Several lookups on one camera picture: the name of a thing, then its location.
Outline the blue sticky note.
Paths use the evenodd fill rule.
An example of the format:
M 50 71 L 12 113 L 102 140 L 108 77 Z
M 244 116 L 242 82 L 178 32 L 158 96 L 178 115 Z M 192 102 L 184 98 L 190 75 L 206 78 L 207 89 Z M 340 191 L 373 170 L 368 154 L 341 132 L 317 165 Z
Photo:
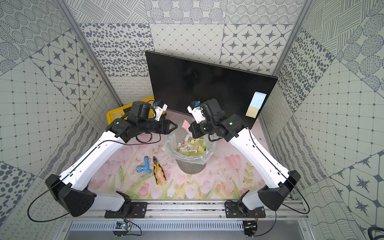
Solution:
M 251 100 L 250 107 L 261 109 L 266 97 L 267 94 L 255 92 Z

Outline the yellow sticky note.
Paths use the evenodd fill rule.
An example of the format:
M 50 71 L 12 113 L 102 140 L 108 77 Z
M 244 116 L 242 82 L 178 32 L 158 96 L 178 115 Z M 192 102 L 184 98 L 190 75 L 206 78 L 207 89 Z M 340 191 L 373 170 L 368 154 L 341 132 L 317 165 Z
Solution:
M 248 109 L 247 109 L 247 112 L 246 112 L 246 117 L 256 119 L 258 114 L 259 114 L 259 110 L 260 109 L 258 109 L 258 108 L 249 106 Z

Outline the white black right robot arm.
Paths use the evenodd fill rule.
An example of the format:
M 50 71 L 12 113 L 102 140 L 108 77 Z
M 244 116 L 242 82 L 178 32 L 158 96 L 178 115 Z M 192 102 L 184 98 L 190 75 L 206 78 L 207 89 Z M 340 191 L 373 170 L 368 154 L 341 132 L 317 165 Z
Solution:
M 247 121 L 237 114 L 227 116 L 217 100 L 193 101 L 187 109 L 195 119 L 189 127 L 193 138 L 215 134 L 224 139 L 238 149 L 264 179 L 264 187 L 242 195 L 239 208 L 251 211 L 267 207 L 277 211 L 296 187 L 300 174 L 288 170 L 272 157 L 254 137 Z

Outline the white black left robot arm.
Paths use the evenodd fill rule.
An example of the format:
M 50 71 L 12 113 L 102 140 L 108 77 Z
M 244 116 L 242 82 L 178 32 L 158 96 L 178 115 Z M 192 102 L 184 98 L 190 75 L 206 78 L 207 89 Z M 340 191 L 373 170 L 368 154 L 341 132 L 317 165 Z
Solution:
M 88 189 L 94 174 L 129 140 L 140 134 L 168 135 L 177 125 L 162 116 L 168 106 L 161 101 L 132 104 L 130 111 L 113 120 L 99 140 L 60 175 L 50 175 L 46 185 L 54 199 L 73 217 L 87 211 L 107 211 L 118 218 L 131 214 L 131 198 L 122 193 L 96 193 Z

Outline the pink crumpled sticky note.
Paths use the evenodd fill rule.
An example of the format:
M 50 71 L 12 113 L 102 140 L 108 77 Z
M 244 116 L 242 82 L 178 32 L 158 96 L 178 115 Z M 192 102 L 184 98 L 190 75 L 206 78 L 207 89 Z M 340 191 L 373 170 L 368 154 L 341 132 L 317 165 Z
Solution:
M 190 123 L 187 120 L 184 120 L 184 122 L 182 124 L 182 128 L 188 133 L 188 135 L 192 136 L 193 134 L 189 130 L 190 126 L 191 126 Z

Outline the black flat monitor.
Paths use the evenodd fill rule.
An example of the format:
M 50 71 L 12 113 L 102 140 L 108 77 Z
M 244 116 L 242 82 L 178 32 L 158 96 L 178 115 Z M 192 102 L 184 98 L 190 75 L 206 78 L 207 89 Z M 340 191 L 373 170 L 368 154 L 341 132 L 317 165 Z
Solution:
M 170 110 L 187 114 L 193 101 L 216 99 L 227 116 L 243 116 L 249 126 L 256 119 L 246 117 L 255 92 L 267 94 L 264 107 L 278 78 L 234 68 L 189 60 L 181 57 L 145 52 L 153 94 Z

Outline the clear plastic bin liner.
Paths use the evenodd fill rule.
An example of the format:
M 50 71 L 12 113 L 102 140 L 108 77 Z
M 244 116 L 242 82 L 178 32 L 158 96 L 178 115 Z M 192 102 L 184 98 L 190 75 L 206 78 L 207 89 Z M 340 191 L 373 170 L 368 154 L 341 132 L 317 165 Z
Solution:
M 207 136 L 194 139 L 183 128 L 176 129 L 166 138 L 164 152 L 171 158 L 188 164 L 206 164 L 212 157 L 216 143 Z

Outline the yellow black pliers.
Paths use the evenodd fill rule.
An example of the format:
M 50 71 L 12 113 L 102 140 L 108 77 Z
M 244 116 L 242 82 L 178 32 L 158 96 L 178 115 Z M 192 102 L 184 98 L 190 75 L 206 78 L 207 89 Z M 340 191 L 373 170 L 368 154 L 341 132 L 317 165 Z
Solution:
M 163 168 L 161 167 L 158 159 L 155 156 L 153 156 L 153 166 L 154 166 L 154 176 L 155 176 L 156 184 L 157 185 L 160 184 L 160 180 L 158 178 L 158 173 L 161 174 L 163 181 L 166 182 L 167 178 L 166 178 L 165 172 L 164 172 Z

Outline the grey trash bin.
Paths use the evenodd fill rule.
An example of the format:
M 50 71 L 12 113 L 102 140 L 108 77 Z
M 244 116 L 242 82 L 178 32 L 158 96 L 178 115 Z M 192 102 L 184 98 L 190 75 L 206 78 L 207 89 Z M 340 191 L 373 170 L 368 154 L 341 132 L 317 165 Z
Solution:
M 176 160 L 179 168 L 186 174 L 195 175 L 204 170 L 207 164 L 200 165 L 196 163 L 187 163 L 181 160 Z

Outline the yellow black plastic toolbox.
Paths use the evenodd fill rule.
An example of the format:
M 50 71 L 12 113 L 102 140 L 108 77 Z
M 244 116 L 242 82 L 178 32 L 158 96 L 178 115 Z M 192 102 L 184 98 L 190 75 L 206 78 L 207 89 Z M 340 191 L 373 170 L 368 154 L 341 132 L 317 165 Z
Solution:
M 148 98 L 145 98 L 145 99 L 142 99 L 139 101 L 135 101 L 135 102 L 148 103 L 149 101 L 154 101 L 154 100 L 155 100 L 155 97 L 151 96 L 151 97 L 148 97 Z M 115 119 L 122 118 L 125 114 L 129 113 L 135 102 L 109 111 L 107 113 L 107 121 L 108 121 L 107 125 L 111 124 Z M 144 117 L 145 117 L 144 119 L 150 119 L 151 117 L 153 117 L 153 114 L 154 114 L 154 111 L 151 110 L 151 108 L 149 108 L 148 113 L 144 114 Z

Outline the blue plastic pipe fitting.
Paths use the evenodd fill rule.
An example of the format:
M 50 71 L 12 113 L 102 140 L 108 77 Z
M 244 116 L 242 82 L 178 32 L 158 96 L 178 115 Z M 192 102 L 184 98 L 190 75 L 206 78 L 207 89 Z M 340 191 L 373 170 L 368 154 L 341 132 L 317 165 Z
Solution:
M 149 164 L 149 157 L 148 156 L 145 156 L 144 157 L 144 161 L 145 161 L 145 164 L 142 165 L 142 166 L 137 166 L 137 172 L 138 173 L 141 173 L 141 172 L 146 172 L 146 173 L 151 173 L 151 169 L 150 169 L 150 164 Z

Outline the floral pink table mat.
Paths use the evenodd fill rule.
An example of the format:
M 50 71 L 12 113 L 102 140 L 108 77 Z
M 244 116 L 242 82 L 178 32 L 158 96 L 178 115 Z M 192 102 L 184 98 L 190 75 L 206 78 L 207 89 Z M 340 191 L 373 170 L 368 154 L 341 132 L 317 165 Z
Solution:
M 133 139 L 120 147 L 90 181 L 89 188 L 100 192 L 123 192 L 134 200 L 166 199 L 237 199 L 246 191 L 265 185 L 264 178 L 244 155 L 224 140 L 218 141 L 206 165 L 188 164 L 166 153 L 166 136 L 140 135 L 150 145 L 139 145 Z M 139 173 L 145 157 L 156 157 L 166 181 L 153 173 Z

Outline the small green circuit board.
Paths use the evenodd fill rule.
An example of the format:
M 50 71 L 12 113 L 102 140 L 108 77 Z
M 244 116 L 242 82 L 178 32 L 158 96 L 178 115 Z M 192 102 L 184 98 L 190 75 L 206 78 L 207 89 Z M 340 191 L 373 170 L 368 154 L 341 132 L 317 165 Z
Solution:
M 118 221 L 116 223 L 115 229 L 129 232 L 131 230 L 131 224 L 129 224 L 127 221 Z

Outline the small black connector module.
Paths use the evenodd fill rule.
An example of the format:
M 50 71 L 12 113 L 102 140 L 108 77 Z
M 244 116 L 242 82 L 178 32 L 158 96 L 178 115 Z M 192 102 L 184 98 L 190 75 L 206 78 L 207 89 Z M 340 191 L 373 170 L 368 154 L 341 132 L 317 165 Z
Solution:
M 246 237 L 253 237 L 258 230 L 258 223 L 256 221 L 243 221 L 243 229 Z

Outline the aluminium mounting rail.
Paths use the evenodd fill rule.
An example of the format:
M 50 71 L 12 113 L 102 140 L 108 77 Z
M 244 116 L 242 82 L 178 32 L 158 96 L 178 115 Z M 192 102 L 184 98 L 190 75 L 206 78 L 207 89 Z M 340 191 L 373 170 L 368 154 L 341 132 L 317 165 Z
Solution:
M 267 230 L 281 230 L 283 223 L 294 225 L 306 236 L 312 230 L 309 217 L 295 212 L 303 211 L 301 201 L 285 201 L 276 212 L 260 207 L 246 215 L 239 212 L 238 204 L 224 200 L 146 200 L 133 202 L 131 214 L 118 218 L 103 211 L 90 211 L 80 217 L 65 218 L 58 229 L 58 235 L 65 237 L 70 231 L 111 231 L 122 236 L 126 231 L 115 229 L 118 221 L 131 224 L 130 234 L 149 231 L 243 231 L 243 221 L 256 221 L 258 234 Z

